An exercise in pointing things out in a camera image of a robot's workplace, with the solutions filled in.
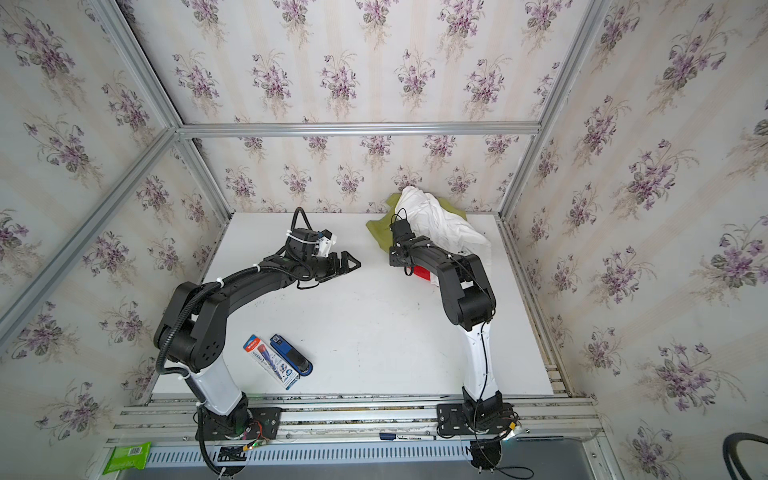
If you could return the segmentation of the red cloth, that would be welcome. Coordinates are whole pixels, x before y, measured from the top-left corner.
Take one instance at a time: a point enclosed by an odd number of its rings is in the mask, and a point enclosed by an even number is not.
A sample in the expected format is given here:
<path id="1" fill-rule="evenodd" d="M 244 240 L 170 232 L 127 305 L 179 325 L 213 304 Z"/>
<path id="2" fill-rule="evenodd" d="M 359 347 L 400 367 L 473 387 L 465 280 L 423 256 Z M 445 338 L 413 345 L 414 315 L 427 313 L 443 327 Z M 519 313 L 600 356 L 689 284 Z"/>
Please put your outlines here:
<path id="1" fill-rule="evenodd" d="M 431 280 L 431 272 L 429 270 L 427 270 L 426 268 L 423 268 L 423 267 L 420 267 L 420 266 L 414 266 L 412 271 L 413 271 L 413 274 L 415 276 L 418 276 L 419 278 L 422 278 L 422 279 L 424 279 L 426 281 L 430 281 Z"/>

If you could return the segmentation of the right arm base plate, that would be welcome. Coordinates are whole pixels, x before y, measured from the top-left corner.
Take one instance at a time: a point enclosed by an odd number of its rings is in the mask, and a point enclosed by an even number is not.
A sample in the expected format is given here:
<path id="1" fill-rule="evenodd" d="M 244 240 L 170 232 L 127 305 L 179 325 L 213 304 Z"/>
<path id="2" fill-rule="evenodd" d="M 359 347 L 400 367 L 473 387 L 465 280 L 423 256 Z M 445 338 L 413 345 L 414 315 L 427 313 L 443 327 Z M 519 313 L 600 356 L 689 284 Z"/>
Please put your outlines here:
<path id="1" fill-rule="evenodd" d="M 505 438 L 520 425 L 513 405 L 505 402 L 472 408 L 464 403 L 443 403 L 437 405 L 436 411 L 436 434 L 445 439 L 480 435 Z"/>

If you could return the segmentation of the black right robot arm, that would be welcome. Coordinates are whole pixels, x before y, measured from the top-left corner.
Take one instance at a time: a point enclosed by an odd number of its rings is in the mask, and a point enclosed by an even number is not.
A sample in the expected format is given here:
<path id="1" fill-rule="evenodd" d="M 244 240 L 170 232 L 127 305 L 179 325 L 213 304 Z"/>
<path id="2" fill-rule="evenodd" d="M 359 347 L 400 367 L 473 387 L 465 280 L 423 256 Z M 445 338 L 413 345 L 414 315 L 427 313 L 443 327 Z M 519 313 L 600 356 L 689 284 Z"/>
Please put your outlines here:
<path id="1" fill-rule="evenodd" d="M 436 276 L 443 310 L 463 335 L 467 358 L 463 395 L 474 404 L 493 398 L 498 385 L 491 360 L 490 324 L 497 302 L 480 258 L 450 252 L 426 236 L 409 235 L 393 240 L 389 264 L 408 274 L 420 267 Z"/>

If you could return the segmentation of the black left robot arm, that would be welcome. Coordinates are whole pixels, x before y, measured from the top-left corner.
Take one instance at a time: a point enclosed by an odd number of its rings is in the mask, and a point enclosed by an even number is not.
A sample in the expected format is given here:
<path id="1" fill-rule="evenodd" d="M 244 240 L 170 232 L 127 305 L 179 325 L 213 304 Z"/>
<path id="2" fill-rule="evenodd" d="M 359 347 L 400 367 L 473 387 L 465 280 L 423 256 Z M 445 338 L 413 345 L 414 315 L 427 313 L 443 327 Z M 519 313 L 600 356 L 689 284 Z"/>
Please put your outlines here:
<path id="1" fill-rule="evenodd" d="M 299 207 L 275 253 L 224 278 L 179 284 L 154 334 L 157 374 L 179 377 L 213 415 L 245 410 L 246 396 L 222 359 L 229 316 L 266 294 L 303 283 L 312 288 L 362 266 L 334 245 L 332 232 L 314 229 Z"/>

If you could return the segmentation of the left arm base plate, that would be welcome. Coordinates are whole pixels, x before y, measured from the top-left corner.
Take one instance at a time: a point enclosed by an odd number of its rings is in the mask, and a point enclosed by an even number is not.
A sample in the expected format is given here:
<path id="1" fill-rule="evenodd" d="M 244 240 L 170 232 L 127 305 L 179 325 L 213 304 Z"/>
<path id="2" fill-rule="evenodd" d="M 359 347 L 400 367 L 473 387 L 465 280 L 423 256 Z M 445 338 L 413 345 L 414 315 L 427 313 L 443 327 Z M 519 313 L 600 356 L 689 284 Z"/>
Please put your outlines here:
<path id="1" fill-rule="evenodd" d="M 236 408 L 230 415 L 221 416 L 199 407 L 195 439 L 204 442 L 275 440 L 282 412 L 276 407 L 248 407 Z"/>

